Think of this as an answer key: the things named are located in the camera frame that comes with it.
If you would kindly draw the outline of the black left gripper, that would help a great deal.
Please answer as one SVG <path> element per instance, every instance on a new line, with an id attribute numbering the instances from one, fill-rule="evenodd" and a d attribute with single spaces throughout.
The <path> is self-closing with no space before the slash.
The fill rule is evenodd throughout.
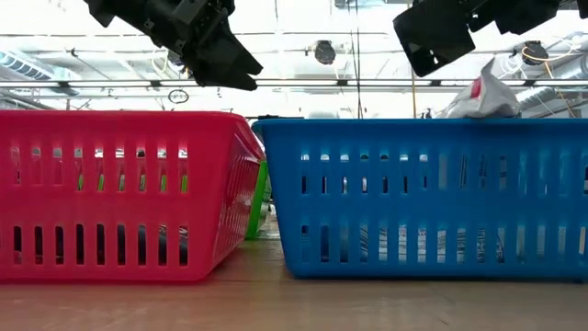
<path id="1" fill-rule="evenodd" d="M 193 70 L 200 86 L 254 91 L 263 66 L 232 33 L 233 0 L 83 0 L 103 27 L 119 18 L 158 47 L 211 64 Z"/>

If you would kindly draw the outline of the blue plastic basket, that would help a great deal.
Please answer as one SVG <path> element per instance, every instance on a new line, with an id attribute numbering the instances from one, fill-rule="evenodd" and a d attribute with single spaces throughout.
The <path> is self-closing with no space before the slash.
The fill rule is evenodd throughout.
<path id="1" fill-rule="evenodd" d="M 588 119 L 259 120 L 288 271 L 298 278 L 588 280 Z M 369 231 L 360 261 L 359 228 Z M 398 230 L 407 227 L 407 260 Z M 349 258 L 339 233 L 349 228 Z M 378 258 L 388 227 L 388 261 Z M 321 227 L 330 261 L 321 262 Z M 427 230 L 426 261 L 417 232 Z M 457 262 L 457 230 L 467 231 Z M 486 261 L 476 260 L 486 230 Z M 447 231 L 445 263 L 436 234 Z M 495 257 L 503 230 L 505 261 Z"/>

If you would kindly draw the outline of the small white tube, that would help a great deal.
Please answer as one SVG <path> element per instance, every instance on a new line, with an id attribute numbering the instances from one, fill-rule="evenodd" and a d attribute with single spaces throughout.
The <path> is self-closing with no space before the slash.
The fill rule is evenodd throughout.
<path id="1" fill-rule="evenodd" d="M 426 261 L 426 239 L 427 230 L 419 228 L 417 232 L 417 261 L 423 264 Z M 458 228 L 457 230 L 457 262 L 463 264 L 465 262 L 466 247 L 467 247 L 467 231 L 465 228 Z M 445 263 L 447 257 L 447 231 L 438 230 L 436 234 L 436 261 L 438 263 Z M 479 263 L 486 261 L 486 230 L 480 228 L 477 230 L 476 236 L 476 260 Z M 321 227 L 320 233 L 320 258 L 321 262 L 330 261 L 330 228 L 328 226 Z M 349 258 L 349 228 L 342 225 L 339 233 L 339 259 L 341 263 L 347 263 Z M 378 258 L 380 262 L 388 261 L 388 227 L 381 225 L 379 227 L 378 236 Z M 398 230 L 398 260 L 400 263 L 405 263 L 407 260 L 407 227 L 402 224 Z M 495 240 L 495 257 L 498 263 L 505 261 L 503 252 L 503 230 L 501 230 Z M 366 224 L 361 224 L 359 228 L 359 254 L 360 261 L 367 262 L 369 255 L 369 231 Z"/>

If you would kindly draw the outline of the dark blue tube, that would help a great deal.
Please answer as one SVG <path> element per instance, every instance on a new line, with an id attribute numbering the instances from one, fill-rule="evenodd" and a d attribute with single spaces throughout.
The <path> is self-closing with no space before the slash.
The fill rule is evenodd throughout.
<path id="1" fill-rule="evenodd" d="M 63 265 L 65 260 L 65 231 L 62 226 L 56 226 L 55 235 L 55 263 Z M 168 242 L 167 227 L 164 224 L 158 226 L 158 235 L 156 241 L 157 264 L 165 266 L 168 262 Z M 124 266 L 129 256 L 127 249 L 127 231 L 126 227 L 119 224 L 115 233 L 116 242 L 114 244 L 116 261 L 120 266 Z M 179 255 L 179 265 L 188 265 L 188 229 L 185 226 L 179 227 L 177 251 Z M 77 265 L 85 263 L 85 228 L 82 224 L 75 226 L 75 261 Z M 44 261 L 44 246 L 42 228 L 37 226 L 34 230 L 34 256 L 35 263 L 42 265 Z M 137 260 L 140 266 L 147 264 L 147 229 L 145 225 L 140 225 L 137 230 Z M 96 264 L 105 265 L 107 262 L 107 241 L 106 227 L 104 224 L 96 226 Z M 15 226 L 13 229 L 13 260 L 19 265 L 23 260 L 23 235 L 22 229 Z"/>

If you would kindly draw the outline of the green plastic basket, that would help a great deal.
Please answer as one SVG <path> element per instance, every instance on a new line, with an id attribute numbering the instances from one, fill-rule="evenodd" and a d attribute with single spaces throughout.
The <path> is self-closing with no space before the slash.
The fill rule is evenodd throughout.
<path id="1" fill-rule="evenodd" d="M 267 161 L 262 161 L 251 203 L 249 223 L 245 232 L 246 240 L 254 240 L 265 224 L 271 200 L 271 190 Z"/>

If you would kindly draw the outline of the red plastic basket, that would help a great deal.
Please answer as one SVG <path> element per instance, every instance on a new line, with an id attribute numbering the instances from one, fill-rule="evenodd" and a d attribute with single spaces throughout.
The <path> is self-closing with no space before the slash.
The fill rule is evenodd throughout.
<path id="1" fill-rule="evenodd" d="M 213 111 L 0 110 L 0 282 L 196 281 L 245 238 L 264 153 L 245 118 Z M 75 226 L 85 228 L 85 263 L 75 261 Z M 107 262 L 96 264 L 96 226 L 106 227 Z M 129 256 L 116 261 L 116 227 Z M 168 262 L 157 264 L 158 226 Z M 147 264 L 137 230 L 147 229 Z M 23 260 L 13 260 L 13 229 Z M 34 230 L 44 261 L 35 263 Z M 56 226 L 65 260 L 55 263 Z M 179 227 L 188 265 L 179 265 Z"/>

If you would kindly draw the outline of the long ceiling light strip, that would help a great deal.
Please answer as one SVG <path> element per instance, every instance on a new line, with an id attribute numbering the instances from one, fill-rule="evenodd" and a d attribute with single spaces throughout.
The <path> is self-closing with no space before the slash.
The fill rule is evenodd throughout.
<path id="1" fill-rule="evenodd" d="M 259 79 L 258 87 L 465 87 L 473 82 L 472 79 L 364 79 L 364 80 L 287 80 L 287 79 Z M 503 80 L 512 87 L 567 87 L 588 86 L 588 79 L 538 79 L 538 80 Z M 192 80 L 101 80 L 101 81 L 0 81 L 0 88 L 58 88 L 58 87 L 193 87 L 198 84 Z"/>

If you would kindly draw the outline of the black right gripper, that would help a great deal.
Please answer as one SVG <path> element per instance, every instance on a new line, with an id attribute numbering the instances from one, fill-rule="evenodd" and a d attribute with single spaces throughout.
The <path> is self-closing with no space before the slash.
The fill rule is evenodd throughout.
<path id="1" fill-rule="evenodd" d="M 437 64 L 452 63 L 473 51 L 469 29 L 476 32 L 494 22 L 501 34 L 521 35 L 554 18 L 560 0 L 468 0 L 464 6 L 467 18 L 458 0 L 415 0 L 393 19 L 417 76 L 426 76 Z"/>

